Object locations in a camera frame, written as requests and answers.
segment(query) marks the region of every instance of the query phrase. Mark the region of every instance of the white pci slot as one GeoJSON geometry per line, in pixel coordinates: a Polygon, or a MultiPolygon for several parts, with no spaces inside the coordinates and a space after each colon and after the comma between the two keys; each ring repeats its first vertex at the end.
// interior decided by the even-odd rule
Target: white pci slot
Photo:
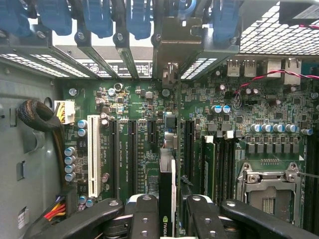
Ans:
{"type": "Polygon", "coordinates": [[[88,174],[89,197],[101,193],[100,116],[88,116],[88,174]]]}

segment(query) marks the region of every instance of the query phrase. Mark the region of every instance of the white label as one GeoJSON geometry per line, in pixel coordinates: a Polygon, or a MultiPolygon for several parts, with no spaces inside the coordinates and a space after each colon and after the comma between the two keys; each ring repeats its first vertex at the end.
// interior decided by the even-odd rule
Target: white label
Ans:
{"type": "Polygon", "coordinates": [[[312,5],[299,13],[293,19],[317,19],[319,17],[319,5],[312,5]]]}
{"type": "Polygon", "coordinates": [[[21,212],[18,216],[18,228],[21,229],[25,225],[25,210],[21,212]]]}

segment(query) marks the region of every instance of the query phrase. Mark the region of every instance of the blue connector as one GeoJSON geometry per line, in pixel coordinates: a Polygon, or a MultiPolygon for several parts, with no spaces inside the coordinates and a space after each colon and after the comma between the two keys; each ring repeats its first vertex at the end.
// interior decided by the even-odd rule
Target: blue connector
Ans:
{"type": "Polygon", "coordinates": [[[110,0],[85,0],[83,13],[86,28],[99,38],[113,35],[113,22],[111,19],[110,0]]]}
{"type": "Polygon", "coordinates": [[[72,33],[72,17],[66,0],[37,0],[36,9],[44,26],[59,36],[72,33]]]}
{"type": "Polygon", "coordinates": [[[0,29],[18,37],[31,34],[27,11],[19,0],[0,0],[0,29]]]}
{"type": "Polygon", "coordinates": [[[239,3],[237,0],[214,0],[211,13],[211,23],[213,24],[213,40],[216,44],[229,43],[235,36],[238,24],[239,3]]]}
{"type": "Polygon", "coordinates": [[[126,27],[135,36],[136,40],[149,38],[151,35],[151,0],[134,0],[133,9],[131,1],[126,2],[126,27]]]}

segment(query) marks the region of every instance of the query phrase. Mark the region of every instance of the ram slot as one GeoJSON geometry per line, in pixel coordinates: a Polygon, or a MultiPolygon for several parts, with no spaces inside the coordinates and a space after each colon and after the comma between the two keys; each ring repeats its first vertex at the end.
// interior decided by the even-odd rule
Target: ram slot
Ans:
{"type": "Polygon", "coordinates": [[[194,133],[193,120],[184,122],[184,174],[191,181],[194,173],[194,133]]]}
{"type": "Polygon", "coordinates": [[[119,179],[119,127],[117,120],[110,121],[110,157],[111,157],[111,173],[113,175],[113,195],[115,198],[120,197],[120,179],[119,179]]]}
{"type": "Polygon", "coordinates": [[[129,195],[132,196],[138,192],[138,134],[137,134],[137,121],[129,120],[129,139],[128,139],[128,152],[129,152],[129,195]]]}
{"type": "Polygon", "coordinates": [[[87,120],[89,197],[97,198],[101,193],[100,116],[91,115],[87,120]]]}

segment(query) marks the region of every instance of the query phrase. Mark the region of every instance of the black pcie slot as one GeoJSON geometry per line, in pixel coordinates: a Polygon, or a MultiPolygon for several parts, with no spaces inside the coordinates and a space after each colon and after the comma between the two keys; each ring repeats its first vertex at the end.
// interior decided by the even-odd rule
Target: black pcie slot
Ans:
{"type": "MultiPolygon", "coordinates": [[[[307,141],[306,173],[318,175],[319,135],[308,136],[307,141]]],[[[303,228],[319,236],[319,180],[314,177],[305,179],[303,228]]]]}
{"type": "Polygon", "coordinates": [[[129,120],[128,128],[128,153],[129,153],[129,195],[138,193],[138,139],[137,139],[137,122],[136,120],[129,120]]]}
{"type": "Polygon", "coordinates": [[[110,121],[110,156],[111,156],[111,173],[113,175],[113,195],[115,198],[119,198],[120,192],[120,179],[119,179],[119,127],[117,120],[110,121]]]}
{"type": "Polygon", "coordinates": [[[191,181],[194,168],[194,134],[195,123],[193,120],[184,122],[184,173],[191,181]]]}
{"type": "Polygon", "coordinates": [[[148,120],[148,143],[156,143],[156,120],[148,120]]]}

